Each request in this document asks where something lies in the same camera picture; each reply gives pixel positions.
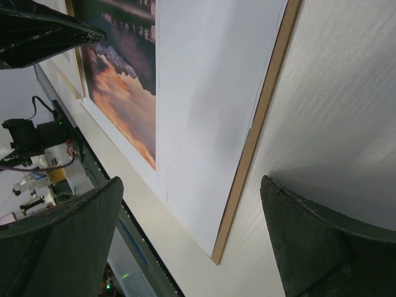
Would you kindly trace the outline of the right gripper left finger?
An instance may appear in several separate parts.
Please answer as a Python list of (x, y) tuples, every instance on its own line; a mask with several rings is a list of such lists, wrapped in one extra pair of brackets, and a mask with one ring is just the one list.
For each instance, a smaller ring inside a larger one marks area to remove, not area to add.
[(123, 192), (114, 177), (1, 226), (1, 296), (97, 296)]

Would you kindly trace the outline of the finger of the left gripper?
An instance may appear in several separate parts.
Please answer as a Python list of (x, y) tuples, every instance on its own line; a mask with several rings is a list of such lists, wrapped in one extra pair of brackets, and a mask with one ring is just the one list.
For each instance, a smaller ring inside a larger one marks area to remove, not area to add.
[(1, 1), (1, 69), (29, 67), (105, 40), (103, 30), (35, 1)]

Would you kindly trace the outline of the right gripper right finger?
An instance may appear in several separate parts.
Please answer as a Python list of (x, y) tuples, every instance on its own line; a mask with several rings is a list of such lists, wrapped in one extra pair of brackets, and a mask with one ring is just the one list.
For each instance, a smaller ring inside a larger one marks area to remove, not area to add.
[(260, 196), (286, 296), (395, 296), (395, 232), (264, 176)]

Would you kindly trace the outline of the cream mat board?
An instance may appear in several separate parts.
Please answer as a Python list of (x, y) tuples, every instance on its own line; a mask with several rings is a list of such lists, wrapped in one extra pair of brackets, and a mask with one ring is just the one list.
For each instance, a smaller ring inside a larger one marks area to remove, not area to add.
[(50, 60), (40, 63), (44, 73), (60, 96), (70, 118), (87, 140), (105, 171), (119, 176), (124, 183), (124, 201), (153, 244), (174, 279), (208, 277), (216, 265), (172, 216), (134, 167), (127, 161), (102, 128), (87, 113), (59, 76)]

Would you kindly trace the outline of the orange sky photo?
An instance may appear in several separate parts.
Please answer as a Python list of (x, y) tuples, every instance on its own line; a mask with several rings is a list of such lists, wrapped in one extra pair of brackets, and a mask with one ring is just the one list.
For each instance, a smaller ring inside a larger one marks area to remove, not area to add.
[(212, 255), (285, 1), (73, 1), (83, 106)]

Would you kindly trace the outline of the brown fibreboard backing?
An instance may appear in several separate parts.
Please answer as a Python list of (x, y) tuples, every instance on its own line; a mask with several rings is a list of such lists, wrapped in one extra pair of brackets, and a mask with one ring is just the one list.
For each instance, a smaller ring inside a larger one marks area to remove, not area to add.
[(260, 135), (269, 112), (272, 96), (277, 86), (283, 62), (290, 45), (296, 20), (301, 8), (302, 0), (288, 1), (283, 13), (280, 28), (275, 40), (274, 48), (269, 60), (263, 86), (260, 90), (251, 128), (247, 134), (245, 145), (238, 163), (232, 187), (228, 196), (222, 220), (220, 222), (211, 260), (215, 265), (220, 265), (226, 242), (238, 209), (240, 198), (248, 180), (249, 172), (254, 160), (254, 155), (260, 140)]

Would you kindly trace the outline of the light wooden picture frame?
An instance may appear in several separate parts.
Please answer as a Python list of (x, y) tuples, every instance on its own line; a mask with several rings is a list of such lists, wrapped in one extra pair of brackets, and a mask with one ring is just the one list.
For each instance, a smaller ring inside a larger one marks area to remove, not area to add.
[[(65, 7), (67, 14), (74, 17), (74, 8), (73, 8), (73, 3), (72, 0), (65, 0)], [(84, 64), (83, 64), (83, 59), (82, 59), (82, 51), (80, 48), (74, 48), (73, 49), (74, 53), (74, 59), (75, 59), (75, 64), (76, 64), (76, 70), (78, 72), (78, 87), (79, 87), (79, 97), (78, 99), (85, 98), (88, 93), (87, 93), (87, 84), (85, 80), (85, 72), (84, 72)]]

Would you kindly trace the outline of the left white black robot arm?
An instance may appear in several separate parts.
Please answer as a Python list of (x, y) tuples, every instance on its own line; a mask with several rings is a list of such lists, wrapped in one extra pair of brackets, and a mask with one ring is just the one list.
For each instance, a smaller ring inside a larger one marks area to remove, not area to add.
[[(106, 40), (106, 33), (35, 1), (1, 1), (1, 69), (21, 69), (74, 48)], [(2, 127), (13, 139), (10, 158), (28, 165), (28, 158), (64, 143), (67, 128), (54, 121), (34, 125), (29, 119), (9, 119)]]

